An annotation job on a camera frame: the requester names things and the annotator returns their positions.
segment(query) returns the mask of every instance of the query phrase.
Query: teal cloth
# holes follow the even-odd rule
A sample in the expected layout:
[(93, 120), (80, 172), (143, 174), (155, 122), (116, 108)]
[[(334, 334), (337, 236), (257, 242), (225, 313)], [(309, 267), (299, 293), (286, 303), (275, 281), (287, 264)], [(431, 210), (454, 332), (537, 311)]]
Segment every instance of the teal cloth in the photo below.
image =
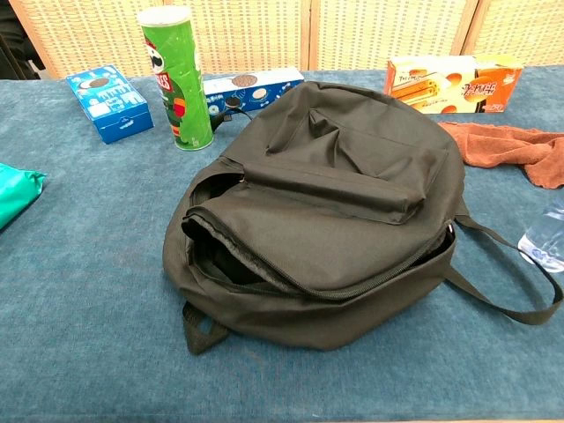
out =
[[(384, 72), (307, 78), (381, 90)], [(434, 119), (562, 132), (562, 80), (564, 67), (527, 68), (507, 112)], [(194, 174), (248, 119), (182, 152), (156, 82), (132, 83), (155, 128), (104, 145), (63, 81), (0, 82), (10, 105), (0, 161), (49, 174), (0, 234), (0, 422), (564, 418), (564, 310), (524, 326), (446, 284), (333, 352), (234, 335), (189, 356), (183, 298), (162, 271), (164, 233)], [(554, 194), (518, 167), (466, 171), (474, 218), (513, 242)], [(493, 300), (550, 300), (517, 254), (456, 233), (454, 265)]]
[(41, 193), (45, 175), (0, 163), (0, 229)]

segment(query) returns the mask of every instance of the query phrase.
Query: can lid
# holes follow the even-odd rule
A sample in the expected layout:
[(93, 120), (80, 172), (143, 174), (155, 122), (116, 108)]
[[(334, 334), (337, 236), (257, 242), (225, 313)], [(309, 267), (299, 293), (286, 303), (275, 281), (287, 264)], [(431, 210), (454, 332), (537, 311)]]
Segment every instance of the can lid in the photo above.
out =
[(173, 26), (190, 20), (192, 11), (188, 6), (154, 6), (137, 14), (141, 26)]

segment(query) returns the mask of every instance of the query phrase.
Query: cookie image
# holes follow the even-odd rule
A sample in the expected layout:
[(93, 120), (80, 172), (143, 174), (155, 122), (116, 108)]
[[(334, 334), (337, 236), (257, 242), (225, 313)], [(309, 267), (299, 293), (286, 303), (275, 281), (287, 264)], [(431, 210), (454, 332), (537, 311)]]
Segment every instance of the cookie image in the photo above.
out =
[(241, 88), (244, 88), (246, 86), (251, 86), (256, 84), (256, 76), (255, 75), (239, 75), (233, 79), (231, 79), (231, 82), (233, 83), (233, 85), (239, 86)]
[(89, 79), (87, 81), (81, 82), (78, 87), (82, 88), (83, 90), (87, 90), (88, 88), (100, 88), (108, 82), (108, 78)]
[(268, 91), (265, 88), (259, 88), (253, 92), (253, 100), (261, 101), (266, 98)]
[(447, 106), (441, 110), (441, 113), (456, 113), (456, 106)]
[(409, 71), (410, 77), (424, 77), (427, 74), (427, 69), (411, 69)]
[(219, 108), (215, 104), (212, 104), (208, 107), (208, 112), (210, 113), (210, 115), (214, 116), (219, 113)]
[(405, 95), (416, 93), (427, 88), (436, 88), (437, 84), (431, 79), (423, 79), (415, 82), (408, 82), (402, 85), (396, 85), (393, 87), (391, 96), (397, 99), (404, 97)]
[(425, 100), (410, 104), (410, 106), (415, 110), (421, 110), (422, 108), (426, 108), (428, 105), (429, 105), (428, 101)]
[(429, 97), (434, 97), (437, 95), (438, 89), (435, 85), (430, 86), (428, 88), (424, 88), (422, 90), (414, 91), (399, 97), (401, 101), (407, 104), (417, 103), (424, 99), (428, 99)]
[(241, 99), (239, 97), (229, 97), (226, 99), (226, 106), (228, 108), (238, 108), (241, 106)]
[(451, 73), (447, 76), (447, 79), (452, 86), (457, 86), (458, 84), (460, 84), (460, 81), (462, 81), (462, 75), (460, 75), (459, 73)]

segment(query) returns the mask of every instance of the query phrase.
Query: green bag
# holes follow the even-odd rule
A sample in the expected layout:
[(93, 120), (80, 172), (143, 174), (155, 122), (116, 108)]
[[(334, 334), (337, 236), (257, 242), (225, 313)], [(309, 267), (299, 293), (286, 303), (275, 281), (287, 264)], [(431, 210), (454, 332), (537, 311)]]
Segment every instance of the green bag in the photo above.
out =
[(0, 228), (39, 196), (45, 176), (0, 163)]

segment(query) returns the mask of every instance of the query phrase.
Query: snack box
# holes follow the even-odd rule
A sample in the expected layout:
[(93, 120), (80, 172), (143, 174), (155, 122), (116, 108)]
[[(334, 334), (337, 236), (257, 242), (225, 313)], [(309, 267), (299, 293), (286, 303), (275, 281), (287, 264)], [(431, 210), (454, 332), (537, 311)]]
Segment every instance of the snack box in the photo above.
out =
[(104, 143), (152, 128), (146, 100), (113, 65), (66, 79)]
[(421, 113), (503, 112), (522, 69), (509, 55), (394, 57), (384, 92)]
[(303, 82), (296, 68), (246, 73), (230, 78), (204, 81), (208, 111), (214, 116), (239, 108), (245, 112), (265, 108), (282, 94)]

